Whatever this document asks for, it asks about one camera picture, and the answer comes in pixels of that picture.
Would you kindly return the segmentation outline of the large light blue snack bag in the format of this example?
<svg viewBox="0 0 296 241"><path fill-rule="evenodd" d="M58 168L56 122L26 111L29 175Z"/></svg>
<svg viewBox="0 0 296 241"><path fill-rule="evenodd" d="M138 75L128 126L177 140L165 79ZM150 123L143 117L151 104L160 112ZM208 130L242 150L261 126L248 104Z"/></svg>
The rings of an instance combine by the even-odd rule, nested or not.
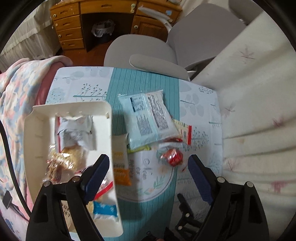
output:
<svg viewBox="0 0 296 241"><path fill-rule="evenodd" d="M158 90L118 97L131 149L179 135L164 104L163 93L163 90Z"/></svg>

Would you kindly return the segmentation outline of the blue white snack packet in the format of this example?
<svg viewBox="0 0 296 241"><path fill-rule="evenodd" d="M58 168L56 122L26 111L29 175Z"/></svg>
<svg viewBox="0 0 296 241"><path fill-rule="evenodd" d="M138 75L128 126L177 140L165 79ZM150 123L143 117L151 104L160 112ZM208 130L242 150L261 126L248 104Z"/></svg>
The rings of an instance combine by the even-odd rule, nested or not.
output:
<svg viewBox="0 0 296 241"><path fill-rule="evenodd" d="M118 219L117 206L93 201L94 219Z"/></svg>

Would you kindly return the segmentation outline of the clear bag of cookies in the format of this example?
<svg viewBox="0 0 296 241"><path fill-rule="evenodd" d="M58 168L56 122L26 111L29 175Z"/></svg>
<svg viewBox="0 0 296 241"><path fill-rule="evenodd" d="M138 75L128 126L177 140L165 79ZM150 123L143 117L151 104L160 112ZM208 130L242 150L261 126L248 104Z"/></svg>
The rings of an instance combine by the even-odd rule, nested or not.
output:
<svg viewBox="0 0 296 241"><path fill-rule="evenodd" d="M85 168L85 154L83 147L72 146L57 152L55 145L50 145L47 168L43 182L53 184L68 182Z"/></svg>

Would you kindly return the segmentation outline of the orange yellow snack packet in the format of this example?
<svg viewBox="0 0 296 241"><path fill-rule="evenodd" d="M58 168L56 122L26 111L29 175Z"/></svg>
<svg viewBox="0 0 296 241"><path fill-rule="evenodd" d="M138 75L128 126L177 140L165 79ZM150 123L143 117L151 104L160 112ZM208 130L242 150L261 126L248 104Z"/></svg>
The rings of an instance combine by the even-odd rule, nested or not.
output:
<svg viewBox="0 0 296 241"><path fill-rule="evenodd" d="M127 155L127 134L112 137L112 162L116 185L131 186Z"/></svg>

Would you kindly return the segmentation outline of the red wrapped candy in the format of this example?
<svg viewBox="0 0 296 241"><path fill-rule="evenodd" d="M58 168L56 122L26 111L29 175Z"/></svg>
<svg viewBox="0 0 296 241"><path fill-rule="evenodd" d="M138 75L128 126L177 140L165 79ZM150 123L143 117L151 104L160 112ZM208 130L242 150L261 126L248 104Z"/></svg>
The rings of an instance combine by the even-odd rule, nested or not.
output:
<svg viewBox="0 0 296 241"><path fill-rule="evenodd" d="M170 148L160 154L159 161L176 167L183 163L183 153L177 148Z"/></svg>

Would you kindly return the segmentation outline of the white grey snack pouch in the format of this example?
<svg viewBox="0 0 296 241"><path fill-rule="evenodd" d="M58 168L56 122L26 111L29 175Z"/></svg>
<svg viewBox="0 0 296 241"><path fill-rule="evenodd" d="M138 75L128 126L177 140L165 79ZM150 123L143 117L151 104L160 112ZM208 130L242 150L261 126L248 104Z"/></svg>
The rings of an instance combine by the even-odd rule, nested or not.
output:
<svg viewBox="0 0 296 241"><path fill-rule="evenodd" d="M58 151L72 146L80 146L86 150L94 150L93 116L79 118L55 118L55 144Z"/></svg>

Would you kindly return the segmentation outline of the white plastic storage bin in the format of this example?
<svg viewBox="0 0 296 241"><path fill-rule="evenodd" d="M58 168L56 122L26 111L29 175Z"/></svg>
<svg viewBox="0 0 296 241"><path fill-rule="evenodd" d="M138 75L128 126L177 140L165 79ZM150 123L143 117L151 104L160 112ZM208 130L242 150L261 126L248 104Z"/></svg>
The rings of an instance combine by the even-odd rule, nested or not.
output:
<svg viewBox="0 0 296 241"><path fill-rule="evenodd" d="M34 203L27 240L104 240L123 226L107 102L38 105L25 119L23 156Z"/></svg>

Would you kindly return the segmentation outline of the red white snack packet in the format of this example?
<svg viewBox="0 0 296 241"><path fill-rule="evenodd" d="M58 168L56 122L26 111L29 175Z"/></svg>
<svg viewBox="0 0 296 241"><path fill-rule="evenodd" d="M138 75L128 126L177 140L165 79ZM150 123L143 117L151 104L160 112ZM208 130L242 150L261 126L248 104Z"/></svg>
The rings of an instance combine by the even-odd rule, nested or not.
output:
<svg viewBox="0 0 296 241"><path fill-rule="evenodd" d="M179 120L173 120L178 132L179 139L181 139L185 144L191 145L192 142L192 126L187 125Z"/></svg>

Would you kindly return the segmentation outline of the green snack stick packet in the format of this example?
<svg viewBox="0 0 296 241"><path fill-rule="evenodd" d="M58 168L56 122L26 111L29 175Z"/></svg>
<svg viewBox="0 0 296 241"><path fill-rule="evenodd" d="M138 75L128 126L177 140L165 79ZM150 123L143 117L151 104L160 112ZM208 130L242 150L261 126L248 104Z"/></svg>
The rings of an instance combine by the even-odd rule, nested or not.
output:
<svg viewBox="0 0 296 241"><path fill-rule="evenodd" d="M127 146L127 153L128 154L132 154L132 153L137 153L137 152L141 152L141 151L150 151L151 147L149 145L145 145L145 146L141 146L135 149L131 149L130 146Z"/></svg>

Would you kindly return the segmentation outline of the teal patterned tablecloth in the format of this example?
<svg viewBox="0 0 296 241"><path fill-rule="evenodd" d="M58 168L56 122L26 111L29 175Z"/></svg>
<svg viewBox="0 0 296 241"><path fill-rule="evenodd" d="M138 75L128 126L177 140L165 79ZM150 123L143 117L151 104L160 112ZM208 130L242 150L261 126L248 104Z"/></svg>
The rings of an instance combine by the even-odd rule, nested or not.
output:
<svg viewBox="0 0 296 241"><path fill-rule="evenodd" d="M123 233L119 240L141 240L149 231L156 237L174 229L182 214L182 194L194 214L203 221L209 204L202 200L187 167L195 154L216 175L222 172L222 123L217 93L187 80L159 74L111 67L63 67L49 90L48 104L107 101L112 107L112 133L126 133L119 99L161 91L171 117L191 127L191 142L175 144L183 153L178 167L169 166L161 155L169 148L163 141L138 143L128 154L130 186L117 186Z"/></svg>

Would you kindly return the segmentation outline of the floral pastel blanket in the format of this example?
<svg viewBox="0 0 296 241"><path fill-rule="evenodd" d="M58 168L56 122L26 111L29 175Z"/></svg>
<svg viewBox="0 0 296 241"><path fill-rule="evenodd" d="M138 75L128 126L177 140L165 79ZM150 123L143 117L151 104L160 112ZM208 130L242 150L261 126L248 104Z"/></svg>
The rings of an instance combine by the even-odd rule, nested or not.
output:
<svg viewBox="0 0 296 241"><path fill-rule="evenodd" d="M32 112L34 105L44 104L57 70L72 66L66 56L55 56L45 60L23 58L16 61L1 73L1 123L8 138L14 172L20 191L29 208L33 207L27 188L23 158L23 126L25 118ZM1 215L17 240L25 240L28 227L27 217L16 193L4 148L1 147L1 197L6 192L12 196L21 213L21 217L12 209L1 204Z"/></svg>

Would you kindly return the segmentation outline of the white floral curtain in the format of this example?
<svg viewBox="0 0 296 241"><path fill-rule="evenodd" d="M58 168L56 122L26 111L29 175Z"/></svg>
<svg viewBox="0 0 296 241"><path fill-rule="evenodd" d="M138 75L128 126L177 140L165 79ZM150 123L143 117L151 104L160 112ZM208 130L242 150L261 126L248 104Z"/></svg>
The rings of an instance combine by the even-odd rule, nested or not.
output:
<svg viewBox="0 0 296 241"><path fill-rule="evenodd" d="M194 82L217 92L223 176L255 185L278 239L295 214L295 50L263 12Z"/></svg>

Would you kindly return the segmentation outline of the white lace bed cover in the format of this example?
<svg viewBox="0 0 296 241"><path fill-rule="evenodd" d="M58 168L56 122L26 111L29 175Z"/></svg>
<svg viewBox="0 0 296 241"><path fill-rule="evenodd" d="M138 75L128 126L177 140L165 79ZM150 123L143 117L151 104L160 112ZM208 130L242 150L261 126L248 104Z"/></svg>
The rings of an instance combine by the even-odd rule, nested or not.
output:
<svg viewBox="0 0 296 241"><path fill-rule="evenodd" d="M1 52L1 72L22 59L53 57L61 45L54 29L50 8L58 1L43 1L18 26Z"/></svg>

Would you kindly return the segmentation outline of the grey office chair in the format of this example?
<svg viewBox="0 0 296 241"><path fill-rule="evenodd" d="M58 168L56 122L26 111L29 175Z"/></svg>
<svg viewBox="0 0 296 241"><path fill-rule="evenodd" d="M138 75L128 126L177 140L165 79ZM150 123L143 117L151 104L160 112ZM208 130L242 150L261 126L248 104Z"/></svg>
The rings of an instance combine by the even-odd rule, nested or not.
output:
<svg viewBox="0 0 296 241"><path fill-rule="evenodd" d="M106 51L104 66L189 80L190 68L211 61L245 27L226 9L201 4L171 28L166 41L137 34L116 38Z"/></svg>

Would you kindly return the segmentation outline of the wooden desk with drawers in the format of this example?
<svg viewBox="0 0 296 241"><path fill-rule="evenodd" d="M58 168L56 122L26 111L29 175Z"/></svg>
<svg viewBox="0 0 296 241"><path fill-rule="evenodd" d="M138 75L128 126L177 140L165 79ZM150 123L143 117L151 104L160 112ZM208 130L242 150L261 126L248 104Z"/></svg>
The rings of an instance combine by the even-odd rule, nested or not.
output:
<svg viewBox="0 0 296 241"><path fill-rule="evenodd" d="M170 1L60 1L51 7L50 15L63 50L91 50L103 39L125 34L165 41L164 24L140 8L164 14L171 25L182 12L181 6Z"/></svg>

